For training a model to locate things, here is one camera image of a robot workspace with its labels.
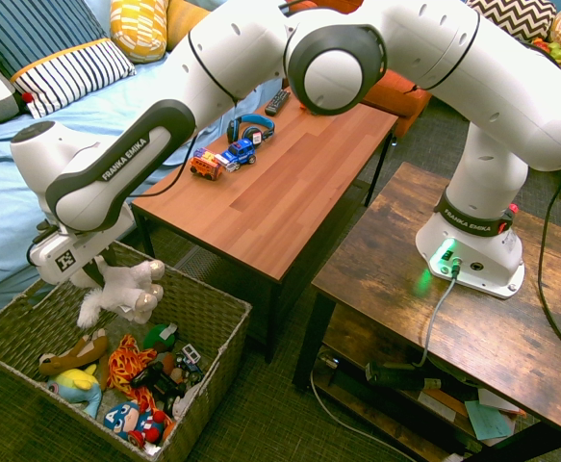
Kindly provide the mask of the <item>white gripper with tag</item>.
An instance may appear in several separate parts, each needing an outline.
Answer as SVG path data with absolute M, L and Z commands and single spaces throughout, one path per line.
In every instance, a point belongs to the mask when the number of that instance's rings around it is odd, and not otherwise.
M 131 211 L 121 211 L 115 225 L 104 231 L 77 233 L 47 218 L 37 225 L 38 234 L 27 251 L 27 259 L 40 277 L 59 284 L 86 266 L 86 275 L 100 288 L 104 276 L 93 259 L 100 255 L 110 267 L 117 266 L 113 241 L 134 226 Z

